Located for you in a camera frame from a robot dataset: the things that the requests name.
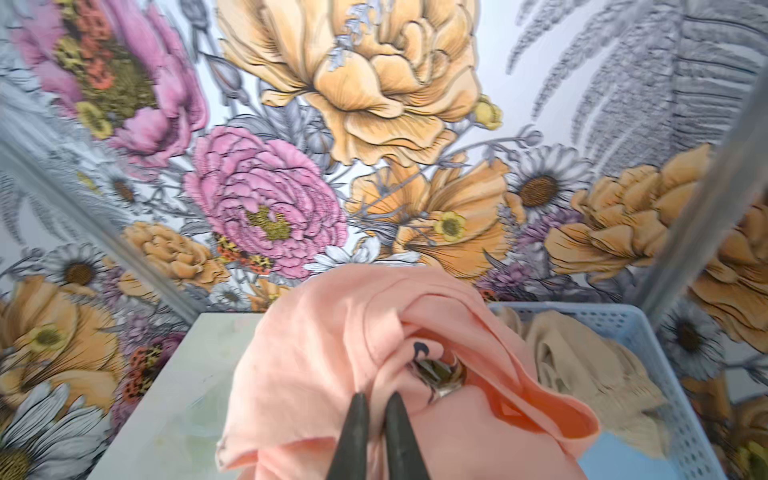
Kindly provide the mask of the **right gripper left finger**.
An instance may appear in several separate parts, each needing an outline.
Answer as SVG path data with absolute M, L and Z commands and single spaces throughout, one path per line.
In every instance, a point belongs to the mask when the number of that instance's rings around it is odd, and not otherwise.
M 369 406 L 364 393 L 352 396 L 326 480 L 365 480 Z

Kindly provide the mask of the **pink printed t-shirt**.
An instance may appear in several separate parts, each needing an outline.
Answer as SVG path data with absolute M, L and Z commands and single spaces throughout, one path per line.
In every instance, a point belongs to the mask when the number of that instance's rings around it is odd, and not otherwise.
M 264 314 L 234 372 L 218 468 L 324 478 L 357 394 L 371 479 L 389 477 L 393 394 L 433 479 L 580 479 L 600 434 L 588 406 L 538 383 L 530 348 L 475 289 L 439 269 L 347 265 Z

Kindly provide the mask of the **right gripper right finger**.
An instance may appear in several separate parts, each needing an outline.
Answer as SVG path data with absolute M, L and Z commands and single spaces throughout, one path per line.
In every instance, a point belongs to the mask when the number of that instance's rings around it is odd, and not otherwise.
M 393 393 L 386 405 L 384 438 L 390 480 L 430 479 L 399 392 Z

